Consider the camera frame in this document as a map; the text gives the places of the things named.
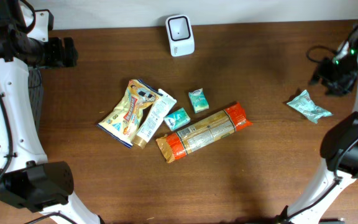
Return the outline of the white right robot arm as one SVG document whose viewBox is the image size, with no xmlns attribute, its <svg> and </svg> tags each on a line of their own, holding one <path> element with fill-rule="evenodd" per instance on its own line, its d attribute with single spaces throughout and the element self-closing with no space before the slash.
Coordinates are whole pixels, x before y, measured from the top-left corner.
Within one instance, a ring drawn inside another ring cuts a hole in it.
<svg viewBox="0 0 358 224">
<path fill-rule="evenodd" d="M 322 216 L 339 194 L 358 179 L 358 23 L 332 53 L 333 57 L 317 63 L 310 84 L 321 83 L 329 96 L 344 96 L 356 90 L 352 113 L 326 133 L 317 173 L 274 223 L 322 223 Z"/>
</svg>

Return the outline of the mint green wipes pouch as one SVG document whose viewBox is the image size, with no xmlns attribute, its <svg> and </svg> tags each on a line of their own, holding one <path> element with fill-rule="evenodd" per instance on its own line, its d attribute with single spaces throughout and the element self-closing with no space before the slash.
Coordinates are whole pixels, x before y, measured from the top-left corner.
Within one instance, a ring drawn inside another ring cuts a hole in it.
<svg viewBox="0 0 358 224">
<path fill-rule="evenodd" d="M 287 105 L 295 109 L 297 112 L 300 112 L 314 124 L 317 124 L 320 118 L 330 117 L 333 115 L 332 112 L 316 105 L 310 98 L 310 94 L 307 90 L 303 90 L 298 96 L 288 102 Z"/>
</svg>

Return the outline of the yellow snack bag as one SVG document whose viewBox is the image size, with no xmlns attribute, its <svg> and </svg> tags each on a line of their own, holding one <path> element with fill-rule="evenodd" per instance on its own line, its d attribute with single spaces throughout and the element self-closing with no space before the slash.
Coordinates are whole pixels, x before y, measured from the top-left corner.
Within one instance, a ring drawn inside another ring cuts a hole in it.
<svg viewBox="0 0 358 224">
<path fill-rule="evenodd" d="M 161 93 L 142 80 L 130 80 L 121 101 L 97 124 L 97 127 L 110 134 L 125 147 L 131 148 L 144 110 L 161 97 Z"/>
</svg>

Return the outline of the white cream tube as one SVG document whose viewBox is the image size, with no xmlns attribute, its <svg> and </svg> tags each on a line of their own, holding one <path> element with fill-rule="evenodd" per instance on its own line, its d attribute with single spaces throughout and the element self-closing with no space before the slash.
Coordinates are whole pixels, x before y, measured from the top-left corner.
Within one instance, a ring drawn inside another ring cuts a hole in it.
<svg viewBox="0 0 358 224">
<path fill-rule="evenodd" d="M 144 148 L 152 139 L 155 132 L 163 122 L 164 117 L 175 106 L 177 100 L 166 91 L 158 89 L 161 97 L 152 105 L 145 121 L 140 126 L 131 143 L 140 148 Z"/>
</svg>

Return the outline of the orange spaghetti package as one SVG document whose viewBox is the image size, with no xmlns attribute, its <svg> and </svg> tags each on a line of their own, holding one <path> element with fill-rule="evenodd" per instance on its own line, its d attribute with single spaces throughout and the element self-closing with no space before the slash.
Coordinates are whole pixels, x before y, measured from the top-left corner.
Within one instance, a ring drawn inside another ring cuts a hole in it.
<svg viewBox="0 0 358 224">
<path fill-rule="evenodd" d="M 251 125 L 245 109 L 235 103 L 156 142 L 166 162 L 171 163 Z"/>
</svg>

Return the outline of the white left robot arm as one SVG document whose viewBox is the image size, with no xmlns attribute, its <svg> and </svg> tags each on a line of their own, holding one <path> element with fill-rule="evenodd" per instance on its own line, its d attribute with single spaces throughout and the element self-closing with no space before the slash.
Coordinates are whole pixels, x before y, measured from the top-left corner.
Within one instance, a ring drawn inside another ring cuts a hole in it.
<svg viewBox="0 0 358 224">
<path fill-rule="evenodd" d="M 101 223 L 74 191 L 66 162 L 49 162 L 30 103 L 30 72 L 74 67 L 70 37 L 49 37 L 54 17 L 27 1 L 0 1 L 0 201 L 57 223 Z"/>
</svg>

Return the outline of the green tissue pack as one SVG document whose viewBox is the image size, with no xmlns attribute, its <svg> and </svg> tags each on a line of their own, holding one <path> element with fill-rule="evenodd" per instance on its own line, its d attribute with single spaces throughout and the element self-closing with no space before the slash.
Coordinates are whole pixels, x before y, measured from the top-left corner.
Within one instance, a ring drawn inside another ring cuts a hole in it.
<svg viewBox="0 0 358 224">
<path fill-rule="evenodd" d="M 188 96 L 195 113 L 199 113 L 209 108 L 209 103 L 204 95 L 202 88 L 189 92 Z"/>
</svg>

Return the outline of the teal tissue pack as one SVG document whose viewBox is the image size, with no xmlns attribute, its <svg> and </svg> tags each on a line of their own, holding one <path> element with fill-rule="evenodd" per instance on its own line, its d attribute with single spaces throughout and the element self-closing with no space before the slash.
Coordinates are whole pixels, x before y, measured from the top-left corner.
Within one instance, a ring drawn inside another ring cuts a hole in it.
<svg viewBox="0 0 358 224">
<path fill-rule="evenodd" d="M 180 108 L 179 110 L 176 110 L 175 112 L 164 117 L 164 122 L 170 131 L 183 127 L 188 124 L 190 120 L 191 119 L 184 108 Z"/>
</svg>

